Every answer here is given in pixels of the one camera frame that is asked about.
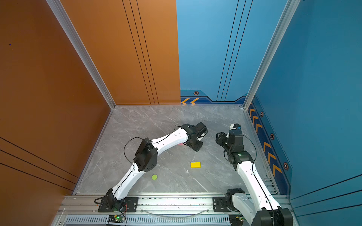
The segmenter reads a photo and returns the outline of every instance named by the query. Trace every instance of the black line on wall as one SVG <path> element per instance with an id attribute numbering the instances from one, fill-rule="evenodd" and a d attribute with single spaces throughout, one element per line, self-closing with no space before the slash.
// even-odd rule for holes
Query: black line on wall
<path id="1" fill-rule="evenodd" d="M 311 204 L 315 204 L 315 203 L 318 203 L 318 202 L 322 202 L 322 201 L 326 201 L 326 200 L 330 200 L 330 199 L 334 199 L 334 198 L 338 198 L 338 197 L 345 196 L 345 195 L 350 195 L 350 194 L 357 193 L 357 192 L 360 192 L 360 191 L 362 191 L 362 190 L 358 190 L 358 191 L 354 191 L 354 192 L 349 192 L 349 193 L 346 193 L 346 194 L 343 194 L 343 195 L 338 195 L 338 196 L 335 196 L 335 197 L 332 197 L 332 198 L 323 199 L 323 200 L 316 201 L 316 202 L 312 202 L 312 203 L 309 203 L 309 204 L 305 204 L 305 205 L 293 207 L 293 209 L 299 208 L 299 207 L 303 207 L 303 206 L 308 206 L 308 205 L 311 205 Z"/>
<path id="2" fill-rule="evenodd" d="M 231 26 L 231 32 L 230 32 L 230 38 L 229 38 L 229 43 L 227 45 L 227 50 L 226 50 L 226 56 L 225 56 L 225 61 L 224 61 L 224 66 L 223 66 L 223 71 L 221 73 L 221 79 L 220 79 L 220 84 L 219 84 L 219 90 L 218 90 L 218 95 L 216 97 L 216 101 L 218 101 L 219 98 L 219 92 L 220 92 L 220 86 L 221 86 L 221 81 L 223 80 L 223 73 L 224 73 L 224 68 L 225 68 L 225 63 L 226 63 L 226 57 L 227 57 L 227 53 L 229 51 L 229 45 L 230 45 L 230 40 L 231 40 L 231 34 L 232 34 L 232 29 L 234 28 L 234 23 L 235 23 L 235 17 L 236 17 L 236 12 L 237 12 L 237 6 L 239 5 L 239 0 L 237 0 L 237 4 L 236 4 L 236 10 L 235 10 L 235 15 L 234 15 L 234 20 L 232 22 L 232 26 Z"/>
<path id="3" fill-rule="evenodd" d="M 336 184 L 340 184 L 340 183 L 342 183 L 342 182 L 346 182 L 347 180 L 351 180 L 351 179 L 357 178 L 357 177 L 359 177 L 359 176 L 362 176 L 362 174 L 359 174 L 359 175 L 357 175 L 357 176 L 354 176 L 354 177 L 351 177 L 351 178 L 342 180 L 342 181 L 340 181 L 340 182 L 338 182 L 338 183 L 335 183 L 335 184 L 328 185 L 328 186 L 326 186 L 326 187 L 324 187 L 324 188 L 319 188 L 319 189 L 317 189 L 317 190 L 315 190 L 315 191 L 312 191 L 312 192 L 306 193 L 306 194 L 304 194 L 304 195 L 300 195 L 300 196 L 298 196 L 298 197 L 292 198 L 291 200 L 300 198 L 300 197 L 305 196 L 305 195 L 309 195 L 309 194 L 311 194 L 311 193 L 313 193 L 313 192 L 317 192 L 317 191 L 320 191 L 320 190 L 325 189 L 325 188 L 329 188 L 329 187 L 331 187 L 331 186 L 334 186 L 334 185 L 336 185 Z"/>
<path id="4" fill-rule="evenodd" d="M 40 158 L 39 156 L 37 156 L 37 155 L 35 155 L 35 154 L 27 151 L 27 150 L 25 150 L 24 148 L 21 148 L 21 147 L 19 147 L 18 145 L 14 144 L 14 143 L 11 143 L 10 141 L 8 141 L 8 140 L 6 140 L 6 139 L 4 139 L 4 138 L 2 138 L 2 137 L 0 137 L 0 138 L 3 139 L 4 141 L 6 141 L 6 142 L 8 142 L 8 143 L 10 143 L 10 144 L 12 144 L 12 145 L 14 145 L 15 147 L 18 147 L 18 148 L 20 148 L 21 150 L 23 150 L 23 151 L 25 151 L 25 152 L 28 152 L 29 154 L 31 154 L 31 155 L 33 155 L 33 156 L 35 156 L 35 157 L 43 160 L 44 162 L 47 162 L 47 163 L 49 163 L 50 165 L 55 166 L 56 168 L 61 169 L 61 170 L 63 170 L 64 172 L 67 172 L 67 173 L 69 173 L 69 174 L 72 175 L 72 176 L 75 176 L 76 178 L 79 178 L 79 177 L 77 177 L 76 175 L 73 175 L 73 174 L 71 174 L 70 172 L 68 172 L 68 171 L 66 171 L 66 170 L 64 170 L 64 169 L 62 169 L 62 168 L 60 168 L 60 167 L 58 167 L 58 166 L 56 166 L 56 165 L 54 165 L 54 164 L 52 164 L 52 163 L 44 160 L 44 159 L 42 159 L 42 158 Z"/>
<path id="5" fill-rule="evenodd" d="M 144 37 L 144 42 L 146 43 L 146 51 L 147 51 L 147 55 L 148 55 L 148 61 L 150 62 L 150 67 L 151 67 L 151 74 L 152 74 L 152 79 L 153 79 L 153 84 L 155 86 L 155 92 L 156 92 L 156 97 L 157 97 L 157 103 L 160 104 L 159 100 L 158 100 L 158 95 L 157 95 L 157 89 L 156 89 L 156 84 L 155 84 L 155 78 L 153 77 L 153 71 L 152 71 L 152 65 L 151 65 L 151 59 L 150 59 L 150 54 L 148 53 L 148 47 L 147 47 L 147 42 L 146 42 L 146 36 L 144 34 L 144 30 L 143 30 L 143 24 L 142 24 L 142 19 L 141 19 L 141 13 L 139 11 L 139 7 L 138 7 L 138 1 L 137 2 L 137 8 L 138 8 L 138 14 L 139 14 L 139 19 L 141 20 L 141 26 L 142 26 L 142 32 L 143 32 L 143 37 Z"/>
<path id="6" fill-rule="evenodd" d="M 12 154 L 10 154 L 10 153 L 7 153 L 7 152 L 4 151 L 4 150 L 1 150 L 1 149 L 0 149 L 0 151 L 6 153 L 6 154 L 8 154 L 8 155 L 11 155 L 12 157 L 15 157 L 15 158 L 17 158 L 17 159 L 20 159 L 21 161 L 24 161 L 24 162 L 26 162 L 26 163 L 28 163 L 28 164 L 30 164 L 30 165 L 32 165 L 32 166 L 35 166 L 35 167 L 37 167 L 37 168 L 39 168 L 39 169 L 42 169 L 42 170 L 44 170 L 44 171 L 46 171 L 46 172 L 48 172 L 48 173 L 50 173 L 50 174 L 53 174 L 53 175 L 55 175 L 55 176 L 57 176 L 57 177 L 60 177 L 60 178 L 62 178 L 62 179 L 64 179 L 64 180 L 67 180 L 67 179 L 65 179 L 65 178 L 63 178 L 63 177 L 61 177 L 61 176 L 58 176 L 58 175 L 56 175 L 56 174 L 54 174 L 54 173 L 52 173 L 52 172 L 49 172 L 49 171 L 47 171 L 47 170 L 45 170 L 45 169 L 43 169 L 43 168 L 41 168 L 41 167 L 39 167 L 39 166 L 36 166 L 36 165 L 34 165 L 34 164 L 32 164 L 32 163 L 30 163 L 30 162 L 28 162 L 28 161 L 25 161 L 25 160 L 23 160 L 23 159 L 21 159 L 21 158 L 19 158 L 19 157 L 16 157 L 16 156 L 14 156 L 14 155 L 12 155 Z"/>
<path id="7" fill-rule="evenodd" d="M 347 208 L 356 207 L 356 206 L 362 206 L 362 204 L 353 205 L 353 206 L 346 206 L 346 207 L 341 207 L 341 208 L 337 208 L 337 209 L 330 209 L 330 210 L 325 210 L 325 211 L 320 211 L 320 212 L 315 212 L 315 213 L 308 213 L 308 214 L 299 215 L 297 217 L 308 216 L 308 215 L 317 214 L 317 213 L 325 213 L 325 212 L 339 210 L 339 209 L 347 209 Z"/>
<path id="8" fill-rule="evenodd" d="M 248 18 L 249 18 L 249 14 L 250 14 L 250 10 L 251 10 L 251 6 L 252 6 L 252 5 L 253 5 L 253 0 L 251 1 L 251 4 L 250 4 L 250 8 L 249 8 L 249 13 L 248 13 L 247 21 L 245 22 L 243 35 L 241 36 L 241 40 L 240 40 L 240 44 L 239 44 L 239 49 L 237 50 L 236 59 L 235 59 L 235 62 L 234 62 L 234 67 L 232 68 L 232 72 L 231 72 L 231 76 L 230 76 L 230 80 L 229 80 L 229 85 L 227 86 L 227 90 L 226 90 L 226 94 L 225 94 L 225 99 L 224 99 L 224 101 L 226 100 L 226 95 L 227 95 L 227 92 L 229 91 L 229 86 L 230 86 L 230 82 L 231 82 L 231 77 L 232 77 L 232 74 L 233 74 L 233 72 L 234 72 L 234 68 L 235 68 L 235 64 L 236 64 L 237 56 L 239 55 L 239 50 L 240 50 L 241 42 L 242 42 L 243 37 L 244 37 L 245 28 L 247 27 Z"/>
<path id="9" fill-rule="evenodd" d="M 123 8 L 125 9 L 128 26 L 130 27 L 130 32 L 131 32 L 133 44 L 134 44 L 134 46 L 135 46 L 135 50 L 136 50 L 136 54 L 137 54 L 137 58 L 138 58 L 139 67 L 141 68 L 141 72 L 142 72 L 142 76 L 143 76 L 143 81 L 144 81 L 144 86 L 146 87 L 146 91 L 147 91 L 147 95 L 148 95 L 148 100 L 150 101 L 150 104 L 151 104 L 151 99 L 150 99 L 150 95 L 148 94 L 148 89 L 147 89 L 147 85 L 146 85 L 146 80 L 144 79 L 143 70 L 142 70 L 142 67 L 141 67 L 141 61 L 139 61 L 139 57 L 138 57 L 138 53 L 137 53 L 137 48 L 136 48 L 136 43 L 135 43 L 135 40 L 134 40 L 134 38 L 133 38 L 130 21 L 128 20 L 128 16 L 127 16 L 127 12 L 126 12 L 126 7 L 125 7 L 125 3 L 123 2 L 123 0 L 122 0 L 122 3 L 123 3 Z"/>
<path id="10" fill-rule="evenodd" d="M 133 8 L 132 8 L 131 0 L 130 0 L 130 5 L 131 5 L 131 10 L 132 10 L 133 20 L 135 21 L 135 26 L 136 26 L 137 36 L 138 36 L 138 40 L 139 40 L 139 45 L 140 45 L 140 47 L 141 47 L 141 52 L 142 52 L 142 56 L 143 56 L 144 66 L 146 67 L 146 72 L 147 72 L 147 77 L 148 77 L 148 83 L 150 84 L 150 89 L 151 89 L 152 98 L 153 98 L 153 104 L 156 104 L 156 102 L 155 102 L 155 97 L 154 97 L 154 95 L 153 95 L 153 91 L 152 91 L 152 86 L 151 86 L 150 76 L 148 75 L 148 70 L 147 70 L 146 60 L 144 59 L 144 54 L 143 54 L 143 49 L 142 49 L 141 39 L 139 38 L 138 28 L 137 28 L 137 24 L 136 24 L 135 15 L 134 15 L 134 13 L 133 13 Z"/>
<path id="11" fill-rule="evenodd" d="M 223 92 L 221 93 L 221 99 L 220 99 L 220 100 L 223 99 L 223 94 L 224 94 L 224 90 L 225 90 L 227 75 L 228 75 L 228 73 L 229 73 L 230 64 L 231 64 L 231 60 L 232 60 L 232 55 L 234 54 L 235 44 L 236 44 L 236 40 L 237 40 L 237 35 L 239 34 L 239 29 L 240 29 L 241 20 L 242 20 L 242 18 L 243 18 L 243 14 L 244 14 L 245 4 L 246 4 L 246 0 L 245 0 L 245 2 L 244 2 L 243 12 L 241 13 L 240 22 L 239 22 L 239 27 L 237 28 L 236 38 L 235 38 L 235 42 L 234 42 L 234 47 L 232 48 L 231 58 L 230 58 L 230 62 L 229 62 L 229 67 L 228 67 L 228 69 L 227 69 L 226 78 L 225 78 L 225 82 L 224 82 L 224 88 L 223 88 Z"/>
<path id="12" fill-rule="evenodd" d="M 62 187 L 62 188 L 68 189 L 68 190 L 70 190 L 70 191 L 73 191 L 72 189 L 69 189 L 69 188 L 66 188 L 66 187 L 60 186 L 60 185 L 55 184 L 55 183 L 53 183 L 53 182 L 50 182 L 50 181 L 48 181 L 48 180 L 44 180 L 44 179 L 42 179 L 42 178 L 40 178 L 40 177 L 34 176 L 34 175 L 29 174 L 29 173 L 27 173 L 27 172 L 24 172 L 24 171 L 18 170 L 18 169 L 16 169 L 16 168 L 13 168 L 13 167 L 11 167 L 11 166 L 5 165 L 4 163 L 1 163 L 1 162 L 0 162 L 0 164 L 1 164 L 1 165 L 3 165 L 3 166 L 7 166 L 7 167 L 9 167 L 9 168 L 12 168 L 12 169 L 14 169 L 14 170 L 17 170 L 17 171 L 19 171 L 19 172 L 23 172 L 23 173 L 25 173 L 25 174 L 27 174 L 27 175 L 30 175 L 30 176 L 33 176 L 33 177 L 35 177 L 35 178 L 41 179 L 41 180 L 43 180 L 43 181 L 49 182 L 49 183 L 54 184 L 54 185 L 56 185 L 56 186 L 59 186 L 59 187 Z"/>

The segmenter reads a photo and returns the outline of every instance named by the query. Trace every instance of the yellow block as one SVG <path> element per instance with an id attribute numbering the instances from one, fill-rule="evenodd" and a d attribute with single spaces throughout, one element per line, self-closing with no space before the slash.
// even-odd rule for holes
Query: yellow block
<path id="1" fill-rule="evenodd" d="M 191 168 L 200 168 L 201 167 L 201 163 L 200 162 L 192 162 L 191 163 Z"/>

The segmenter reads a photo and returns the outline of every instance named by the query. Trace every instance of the orange chevron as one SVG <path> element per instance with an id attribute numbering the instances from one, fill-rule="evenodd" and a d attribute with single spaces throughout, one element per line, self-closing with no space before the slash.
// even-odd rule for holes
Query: orange chevron
<path id="1" fill-rule="evenodd" d="M 275 160 L 277 160 L 277 158 L 271 154 L 270 152 L 268 153 L 268 163 L 270 164 L 270 157 L 274 158 Z"/>
<path id="2" fill-rule="evenodd" d="M 258 116 L 253 116 L 253 125 L 255 125 L 255 119 L 259 119 Z"/>
<path id="3" fill-rule="evenodd" d="M 264 153 L 265 153 L 265 146 L 268 146 L 268 147 L 272 148 L 272 147 L 270 146 L 270 144 L 264 142 Z"/>
<path id="4" fill-rule="evenodd" d="M 185 103 L 186 101 L 188 101 L 190 98 L 186 98 L 184 101 L 182 101 L 181 103 L 183 103 L 184 105 L 186 105 L 187 103 Z"/>
<path id="5" fill-rule="evenodd" d="M 278 170 L 282 174 L 282 170 L 278 166 L 273 164 L 273 176 L 274 177 L 275 177 L 275 170 Z"/>
<path id="6" fill-rule="evenodd" d="M 250 117 L 251 117 L 251 112 L 252 112 L 252 111 L 255 111 L 255 109 L 250 109 Z"/>
<path id="7" fill-rule="evenodd" d="M 193 105 L 195 105 L 195 101 L 197 101 L 199 98 L 196 98 L 196 99 L 194 99 L 193 101 L 191 101 L 191 103 L 193 104 Z"/>
<path id="8" fill-rule="evenodd" d="M 256 124 L 256 133 L 258 133 L 258 127 L 263 128 L 260 124 Z"/>

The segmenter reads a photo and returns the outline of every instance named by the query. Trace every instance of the gray marble floor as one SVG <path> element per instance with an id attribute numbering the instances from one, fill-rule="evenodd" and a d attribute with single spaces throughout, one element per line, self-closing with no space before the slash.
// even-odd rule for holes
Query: gray marble floor
<path id="1" fill-rule="evenodd" d="M 158 156 L 157 166 L 145 173 L 130 194 L 141 192 L 219 192 L 246 186 L 233 166 L 223 157 L 223 148 L 215 143 L 217 132 L 227 133 L 231 123 L 239 123 L 248 131 L 242 111 L 237 105 L 150 105 L 117 106 L 75 192 L 105 193 L 125 175 L 131 164 L 123 155 L 124 145 L 135 136 L 159 138 L 173 131 L 175 125 L 203 122 L 208 134 L 202 139 L 199 152 L 178 145 Z M 134 158 L 141 140 L 134 139 L 126 147 L 126 155 Z M 253 145 L 244 139 L 245 150 L 255 156 Z M 265 169 L 261 159 L 256 167 L 262 178 Z M 190 168 L 191 162 L 201 162 L 201 168 Z"/>

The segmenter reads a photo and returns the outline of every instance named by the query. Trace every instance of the brown wall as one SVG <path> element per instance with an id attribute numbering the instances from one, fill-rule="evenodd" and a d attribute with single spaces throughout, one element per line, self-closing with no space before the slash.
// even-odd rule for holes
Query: brown wall
<path id="1" fill-rule="evenodd" d="M 116 104 L 180 104 L 176 0 L 61 0 Z"/>
<path id="2" fill-rule="evenodd" d="M 110 108 L 45 0 L 0 1 L 2 225 L 49 225 Z"/>

